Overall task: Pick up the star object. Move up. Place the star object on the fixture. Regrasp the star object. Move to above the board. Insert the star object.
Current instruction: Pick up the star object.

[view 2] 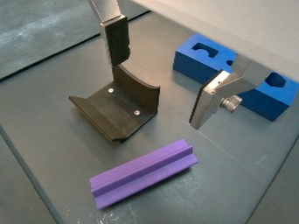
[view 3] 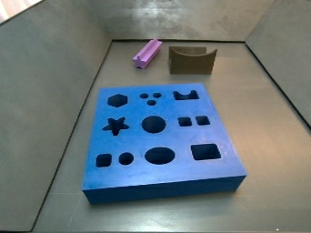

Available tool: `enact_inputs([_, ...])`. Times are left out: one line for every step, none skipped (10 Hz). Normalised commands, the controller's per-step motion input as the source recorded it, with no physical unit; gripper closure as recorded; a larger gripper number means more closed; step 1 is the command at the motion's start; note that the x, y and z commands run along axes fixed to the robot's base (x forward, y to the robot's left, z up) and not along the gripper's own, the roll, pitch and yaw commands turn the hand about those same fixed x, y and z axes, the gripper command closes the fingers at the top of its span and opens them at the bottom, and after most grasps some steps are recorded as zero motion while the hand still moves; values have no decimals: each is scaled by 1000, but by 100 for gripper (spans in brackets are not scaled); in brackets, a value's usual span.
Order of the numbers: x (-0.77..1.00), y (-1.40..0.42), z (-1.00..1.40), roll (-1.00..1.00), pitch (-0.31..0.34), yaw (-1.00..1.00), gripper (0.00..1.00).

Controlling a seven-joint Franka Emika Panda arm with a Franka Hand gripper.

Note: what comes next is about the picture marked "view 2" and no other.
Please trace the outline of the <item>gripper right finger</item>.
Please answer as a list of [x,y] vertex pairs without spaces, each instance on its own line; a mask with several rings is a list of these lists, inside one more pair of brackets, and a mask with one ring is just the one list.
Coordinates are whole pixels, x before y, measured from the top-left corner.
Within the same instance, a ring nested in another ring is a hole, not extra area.
[[233,73],[220,70],[201,87],[190,118],[197,130],[220,108],[233,112],[242,102],[238,94],[257,88],[272,74],[270,68],[244,55],[237,56],[232,68]]

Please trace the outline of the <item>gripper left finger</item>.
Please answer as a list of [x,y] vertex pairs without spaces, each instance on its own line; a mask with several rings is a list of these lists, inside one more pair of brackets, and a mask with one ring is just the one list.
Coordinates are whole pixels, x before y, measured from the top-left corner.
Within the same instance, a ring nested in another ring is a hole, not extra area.
[[89,0],[89,3],[99,20],[110,63],[115,67],[130,58],[131,53],[127,16],[121,12],[118,0]]

